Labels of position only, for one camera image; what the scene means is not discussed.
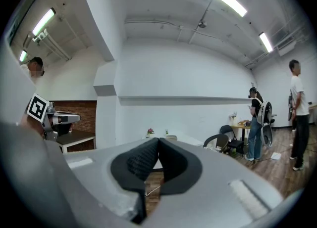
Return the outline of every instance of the sneaker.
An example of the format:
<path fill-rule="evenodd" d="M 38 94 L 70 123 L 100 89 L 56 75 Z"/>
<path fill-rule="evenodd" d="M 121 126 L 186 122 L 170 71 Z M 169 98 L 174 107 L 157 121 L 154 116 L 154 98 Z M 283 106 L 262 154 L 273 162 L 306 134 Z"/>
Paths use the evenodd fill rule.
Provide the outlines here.
<path fill-rule="evenodd" d="M 254 161 L 254 158 L 248 158 L 247 155 L 244 155 L 244 158 L 249 161 Z"/>
<path fill-rule="evenodd" d="M 293 167 L 293 170 L 294 170 L 294 171 L 303 170 L 304 167 L 305 167 L 305 165 L 304 165 L 304 163 L 302 163 L 300 167 L 298 167 L 297 165 L 295 165 L 295 166 Z"/>

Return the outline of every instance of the brick wall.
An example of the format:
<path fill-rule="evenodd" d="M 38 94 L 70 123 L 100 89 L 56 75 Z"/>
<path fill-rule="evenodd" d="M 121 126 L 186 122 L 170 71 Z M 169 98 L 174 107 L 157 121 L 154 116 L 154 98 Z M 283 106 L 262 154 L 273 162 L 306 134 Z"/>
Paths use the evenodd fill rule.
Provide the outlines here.
<path fill-rule="evenodd" d="M 73 124 L 73 129 L 95 133 L 96 101 L 55 101 L 55 110 L 80 115 L 80 121 Z"/>

